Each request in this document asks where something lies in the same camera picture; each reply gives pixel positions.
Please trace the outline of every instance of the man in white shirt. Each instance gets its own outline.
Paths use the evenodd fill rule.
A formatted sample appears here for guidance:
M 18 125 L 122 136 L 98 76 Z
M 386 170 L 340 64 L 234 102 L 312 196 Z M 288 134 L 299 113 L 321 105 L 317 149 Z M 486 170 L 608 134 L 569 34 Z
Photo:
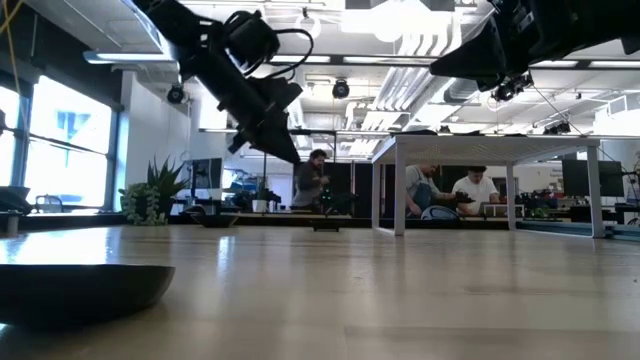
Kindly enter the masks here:
M 493 180 L 484 177 L 487 171 L 486 166 L 469 167 L 468 176 L 458 180 L 453 185 L 452 192 L 463 192 L 469 195 L 472 200 L 471 204 L 458 204 L 458 212 L 464 215 L 478 215 L 480 213 L 480 204 L 490 202 L 492 204 L 500 203 L 500 193 L 493 185 Z
M 421 216 L 434 199 L 452 200 L 455 194 L 441 193 L 433 182 L 433 175 L 438 170 L 435 165 L 420 164 L 406 167 L 407 215 Z

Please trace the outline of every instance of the white table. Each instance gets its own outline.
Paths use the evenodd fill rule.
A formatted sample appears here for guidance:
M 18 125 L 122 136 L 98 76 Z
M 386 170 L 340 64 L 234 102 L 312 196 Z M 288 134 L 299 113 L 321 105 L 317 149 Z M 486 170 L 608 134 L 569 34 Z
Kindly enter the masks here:
M 602 238 L 602 200 L 598 171 L 600 139 L 569 136 L 425 136 L 396 135 L 388 139 L 373 157 L 372 226 L 380 224 L 380 165 L 395 164 L 394 234 L 403 236 L 405 230 L 407 165 L 484 165 L 507 168 L 507 204 L 509 229 L 516 229 L 515 179 L 513 167 L 555 156 L 587 150 L 589 192 L 591 194 L 591 223 L 593 237 Z

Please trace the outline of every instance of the computer monitor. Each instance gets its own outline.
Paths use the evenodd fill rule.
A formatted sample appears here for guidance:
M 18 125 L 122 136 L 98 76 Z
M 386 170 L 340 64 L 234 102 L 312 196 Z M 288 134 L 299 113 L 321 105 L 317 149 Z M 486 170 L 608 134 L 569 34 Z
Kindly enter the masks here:
M 222 179 L 222 159 L 187 160 L 184 162 L 185 178 L 190 179 L 189 188 L 219 189 Z
M 600 196 L 624 197 L 622 164 L 599 161 Z M 566 196 L 589 196 L 589 170 L 585 160 L 563 160 L 562 177 Z

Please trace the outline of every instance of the person sitting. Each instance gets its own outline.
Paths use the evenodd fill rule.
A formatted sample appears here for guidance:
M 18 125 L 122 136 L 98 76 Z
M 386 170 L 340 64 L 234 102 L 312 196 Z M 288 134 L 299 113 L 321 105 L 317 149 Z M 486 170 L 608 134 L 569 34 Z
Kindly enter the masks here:
M 291 210 L 320 212 L 322 186 L 329 183 L 329 178 L 321 175 L 326 158 L 326 152 L 316 149 L 309 155 L 309 160 L 300 165 L 295 176 L 296 195 L 291 201 Z
M 407 194 L 406 202 L 409 210 L 407 216 L 421 217 L 434 200 L 453 200 L 455 194 L 440 192 L 433 182 L 433 175 L 438 170 L 436 165 L 420 164 L 406 167 Z
M 470 204 L 458 204 L 458 212 L 463 215 L 478 215 L 482 203 L 500 203 L 500 193 L 493 184 L 493 180 L 484 176 L 486 166 L 471 166 L 468 175 L 456 181 L 453 193 L 462 192 L 474 200 Z

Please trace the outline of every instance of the potted plant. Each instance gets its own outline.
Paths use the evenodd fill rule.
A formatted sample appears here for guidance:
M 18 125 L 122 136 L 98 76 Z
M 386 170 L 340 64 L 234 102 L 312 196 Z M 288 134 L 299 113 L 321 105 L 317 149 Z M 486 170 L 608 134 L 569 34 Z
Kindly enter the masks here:
M 267 212 L 267 205 L 269 203 L 269 190 L 267 189 L 267 178 L 263 177 L 260 179 L 260 183 L 258 184 L 258 191 L 255 194 L 255 199 L 253 200 L 253 212 L 263 213 Z
M 153 166 L 149 162 L 147 182 L 130 185 L 126 190 L 120 189 L 122 211 L 134 225 L 166 224 L 173 207 L 173 197 L 185 189 L 189 180 L 176 182 L 182 165 L 169 168 L 169 159 L 158 169 L 155 159 Z

